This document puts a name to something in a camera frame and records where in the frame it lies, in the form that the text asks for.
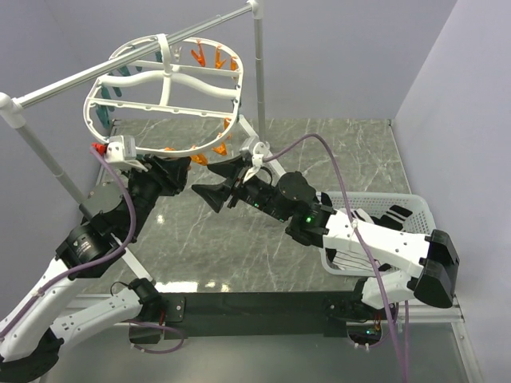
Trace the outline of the white round clip hanger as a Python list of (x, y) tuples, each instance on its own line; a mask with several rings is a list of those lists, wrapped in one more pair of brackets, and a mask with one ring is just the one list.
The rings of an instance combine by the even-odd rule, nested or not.
[[(83, 118), (85, 126), (90, 133), (102, 144), (106, 144), (110, 137), (101, 135), (94, 126), (91, 111), (96, 105), (113, 106), (115, 109), (134, 109), (146, 112), (162, 112), (174, 115), (213, 117), (221, 120), (224, 130), (219, 132), (216, 138), (201, 145), (193, 145), (184, 150), (171, 148), (152, 149), (137, 147), (138, 153), (161, 156), (165, 153), (174, 154), (178, 157), (204, 154), (207, 150), (219, 146), (222, 142), (232, 138), (231, 130), (240, 118), (241, 92), (244, 77), (244, 65), (240, 57), (231, 48), (220, 44), (217, 41), (203, 38), (186, 38), (184, 43), (196, 44), (200, 39), (203, 44), (207, 65), (205, 67), (195, 65), (183, 65), (176, 62), (172, 55), (172, 45), (167, 42), (164, 34), (155, 34), (129, 41), (116, 49), (109, 57), (110, 61), (117, 58), (127, 58), (129, 53), (139, 48), (148, 48), (151, 42), (156, 43), (156, 53), (159, 59), (147, 61), (145, 59), (130, 59), (128, 66), (137, 69), (135, 74), (121, 74), (119, 76), (106, 73), (95, 80), (93, 87), (87, 95), (83, 105)], [(161, 83), (160, 100), (158, 103), (145, 103), (141, 101), (124, 101), (121, 98), (116, 100), (103, 99), (101, 87), (112, 88), (117, 95), (120, 89), (143, 85), (149, 82), (159, 81)], [(215, 97), (221, 100), (228, 100), (232, 103), (232, 110), (229, 112), (213, 111), (207, 109), (189, 108), (170, 105), (172, 87), (183, 85), (206, 96)]]

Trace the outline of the black and white striped sock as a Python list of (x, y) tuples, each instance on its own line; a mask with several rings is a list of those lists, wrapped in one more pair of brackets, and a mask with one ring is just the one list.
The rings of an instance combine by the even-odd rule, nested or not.
[(335, 249), (326, 249), (327, 265), (334, 269), (347, 272), (351, 275), (373, 274), (374, 270), (365, 253), (343, 252)]

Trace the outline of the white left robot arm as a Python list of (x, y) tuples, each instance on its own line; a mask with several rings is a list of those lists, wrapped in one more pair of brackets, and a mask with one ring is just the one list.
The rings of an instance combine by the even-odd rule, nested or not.
[(137, 241), (161, 196), (180, 194), (190, 158), (145, 155), (132, 169), (98, 184), (79, 208), (84, 216), (57, 248), (41, 279), (1, 322), (1, 380), (31, 382), (48, 373), (59, 354), (124, 321), (164, 317), (162, 295), (148, 278), (136, 278), (107, 300), (78, 313), (62, 312)]

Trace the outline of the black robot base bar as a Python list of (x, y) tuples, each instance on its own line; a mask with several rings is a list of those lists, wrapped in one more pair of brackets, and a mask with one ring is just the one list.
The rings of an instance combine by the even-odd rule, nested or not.
[(345, 338), (347, 324), (384, 319), (351, 291), (162, 293), (137, 318), (187, 338), (322, 334)]

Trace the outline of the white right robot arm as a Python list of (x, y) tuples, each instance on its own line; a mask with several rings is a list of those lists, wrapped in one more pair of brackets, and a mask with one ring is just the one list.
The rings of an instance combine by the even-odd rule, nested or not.
[(286, 172), (270, 184), (242, 156), (209, 164), (208, 170), (224, 181), (194, 184), (192, 190), (214, 212), (242, 201), (285, 223), (286, 234), (297, 243), (331, 256), (366, 256), (374, 274), (350, 300), (357, 317), (369, 318), (391, 303), (414, 298), (440, 309), (454, 304), (460, 261), (448, 233), (414, 234), (362, 221), (350, 208), (338, 210), (320, 198), (301, 172)]

